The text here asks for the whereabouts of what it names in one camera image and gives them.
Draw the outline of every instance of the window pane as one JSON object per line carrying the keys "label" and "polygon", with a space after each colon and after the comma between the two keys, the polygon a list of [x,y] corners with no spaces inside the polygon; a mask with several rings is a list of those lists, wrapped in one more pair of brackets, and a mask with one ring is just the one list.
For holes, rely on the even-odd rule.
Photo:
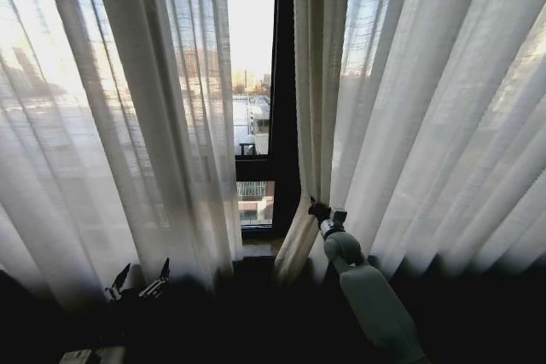
{"label": "window pane", "polygon": [[273,219],[272,181],[244,181],[237,183],[239,217],[243,228],[271,225]]}
{"label": "window pane", "polygon": [[267,154],[275,0],[228,0],[235,154]]}

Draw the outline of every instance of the window frame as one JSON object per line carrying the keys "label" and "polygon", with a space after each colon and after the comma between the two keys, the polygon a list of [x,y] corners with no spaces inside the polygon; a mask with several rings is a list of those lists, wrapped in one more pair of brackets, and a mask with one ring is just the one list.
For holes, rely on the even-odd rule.
{"label": "window frame", "polygon": [[275,0],[267,155],[236,155],[236,180],[275,183],[272,224],[241,226],[243,239],[286,236],[301,195],[296,121],[293,0]]}

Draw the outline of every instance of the dark floor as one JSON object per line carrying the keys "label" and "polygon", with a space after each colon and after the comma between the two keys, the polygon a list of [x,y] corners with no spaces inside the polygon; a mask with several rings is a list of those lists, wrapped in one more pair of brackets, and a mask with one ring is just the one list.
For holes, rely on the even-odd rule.
{"label": "dark floor", "polygon": [[[271,285],[272,262],[262,257],[238,263],[235,279],[220,284],[215,295],[186,280],[174,284],[160,303],[117,311],[100,307],[77,318],[46,309],[0,276],[3,332],[8,329],[3,358],[24,351],[24,362],[54,363],[65,349],[122,343],[133,363],[233,357],[382,362],[360,331],[334,272],[320,287],[303,274],[298,283],[278,289]],[[391,283],[432,362],[546,362],[543,270],[445,280],[435,269],[419,278],[400,269]]]}

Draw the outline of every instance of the white device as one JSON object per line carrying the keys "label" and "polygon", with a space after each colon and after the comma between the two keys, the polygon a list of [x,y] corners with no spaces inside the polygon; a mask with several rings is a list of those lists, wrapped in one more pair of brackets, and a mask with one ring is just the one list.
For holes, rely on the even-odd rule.
{"label": "white device", "polygon": [[393,363],[428,364],[410,314],[385,276],[368,263],[358,240],[344,230],[347,212],[313,202],[309,214],[317,218],[326,257],[368,340]]}

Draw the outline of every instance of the sheer white curtain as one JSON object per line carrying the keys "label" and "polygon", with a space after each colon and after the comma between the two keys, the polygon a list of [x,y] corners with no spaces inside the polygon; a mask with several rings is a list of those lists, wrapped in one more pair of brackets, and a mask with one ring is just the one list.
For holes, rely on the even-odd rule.
{"label": "sheer white curtain", "polygon": [[241,256],[227,0],[1,0],[0,266],[77,308]]}
{"label": "sheer white curtain", "polygon": [[276,278],[293,280],[317,237],[311,197],[328,203],[346,0],[294,0],[296,107],[301,200],[275,260]]}
{"label": "sheer white curtain", "polygon": [[544,261],[544,1],[348,0],[330,203],[387,275]]}

